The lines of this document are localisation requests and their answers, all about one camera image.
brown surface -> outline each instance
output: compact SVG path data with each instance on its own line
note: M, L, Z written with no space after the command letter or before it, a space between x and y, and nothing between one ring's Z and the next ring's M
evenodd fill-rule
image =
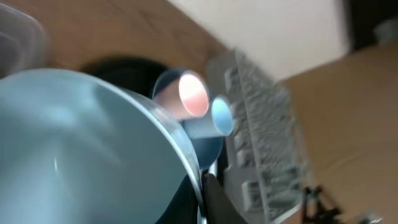
M109 55L153 58L200 73L224 47L166 0L3 0L38 19L51 66L78 70Z
M345 210L398 223L398 42L286 81L315 178Z

dark object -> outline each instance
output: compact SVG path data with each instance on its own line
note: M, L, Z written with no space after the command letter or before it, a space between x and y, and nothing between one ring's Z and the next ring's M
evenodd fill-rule
M196 223L198 201L188 176L182 180L177 193L156 224Z
M304 203L303 203L303 224L339 224L340 221L336 219L336 216L341 215L341 210L338 207L327 210L320 200L320 194L322 193L321 187L316 187L311 190L308 187L304 189ZM309 216L308 209L308 198L312 197L316 200L316 211L313 216Z
M215 176L201 178L208 224L247 224L226 196Z
M376 44L374 28L398 15L397 0L348 0L343 3L354 51Z
M82 68L82 72L148 98L157 78L166 70L159 62L128 56L104 58Z

cup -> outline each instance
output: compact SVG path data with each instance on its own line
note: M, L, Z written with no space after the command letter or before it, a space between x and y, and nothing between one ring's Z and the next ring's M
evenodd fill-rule
M190 70L165 87L154 101L175 119L201 118L209 108L206 84Z
M228 136L234 128L228 102L223 97L217 96L203 118L186 120L183 127L191 139Z

wooden floor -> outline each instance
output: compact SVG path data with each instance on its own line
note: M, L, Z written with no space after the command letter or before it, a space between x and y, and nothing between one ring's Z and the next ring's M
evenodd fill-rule
M350 220L398 223L398 42L287 80L315 178Z
M51 66L79 70L110 55L138 55L203 73L225 51L166 0L3 0L49 33Z

pink cup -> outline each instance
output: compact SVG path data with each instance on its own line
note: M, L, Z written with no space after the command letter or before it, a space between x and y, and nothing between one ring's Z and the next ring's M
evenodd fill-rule
M170 83L154 101L169 110L176 119L201 118L209 108L206 84L192 71L186 71Z

